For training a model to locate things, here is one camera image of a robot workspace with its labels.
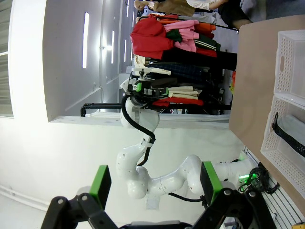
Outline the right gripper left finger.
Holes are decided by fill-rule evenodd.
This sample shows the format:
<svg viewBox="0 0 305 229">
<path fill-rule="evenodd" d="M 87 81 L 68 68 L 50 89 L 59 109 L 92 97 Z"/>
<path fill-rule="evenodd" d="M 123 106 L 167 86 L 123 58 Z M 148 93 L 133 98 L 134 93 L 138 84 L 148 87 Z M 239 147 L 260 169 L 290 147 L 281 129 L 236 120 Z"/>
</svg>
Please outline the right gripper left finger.
<svg viewBox="0 0 305 229">
<path fill-rule="evenodd" d="M 70 200 L 63 196 L 51 200 L 41 228 L 75 229 L 80 222 L 88 222 L 93 229 L 118 228 L 105 212 L 111 183 L 109 167 L 99 166 L 89 192 Z"/>
</svg>

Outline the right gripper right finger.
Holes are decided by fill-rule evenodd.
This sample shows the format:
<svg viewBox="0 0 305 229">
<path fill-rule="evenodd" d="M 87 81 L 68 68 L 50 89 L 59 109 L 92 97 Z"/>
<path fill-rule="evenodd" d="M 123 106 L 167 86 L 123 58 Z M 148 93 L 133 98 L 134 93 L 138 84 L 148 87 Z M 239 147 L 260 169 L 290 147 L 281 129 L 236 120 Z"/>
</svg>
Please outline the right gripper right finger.
<svg viewBox="0 0 305 229">
<path fill-rule="evenodd" d="M 211 162 L 202 162 L 200 182 L 207 208 L 194 229 L 219 229 L 227 217 L 235 218 L 242 229 L 276 228 L 262 194 L 253 189 L 239 193 L 223 187 Z"/>
</svg>

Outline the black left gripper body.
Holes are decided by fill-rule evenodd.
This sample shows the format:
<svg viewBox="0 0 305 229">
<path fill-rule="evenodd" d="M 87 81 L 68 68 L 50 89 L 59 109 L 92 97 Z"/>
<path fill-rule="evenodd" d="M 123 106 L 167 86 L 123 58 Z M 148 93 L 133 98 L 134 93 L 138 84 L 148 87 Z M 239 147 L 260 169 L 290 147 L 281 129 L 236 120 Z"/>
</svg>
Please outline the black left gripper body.
<svg viewBox="0 0 305 229">
<path fill-rule="evenodd" d="M 132 86 L 133 84 L 128 85 L 128 92 L 130 95 L 131 102 L 136 106 L 145 106 L 149 103 L 165 98 L 163 96 L 164 87 L 152 87 L 150 81 L 143 81 L 143 91 L 140 93 L 133 92 Z"/>
</svg>

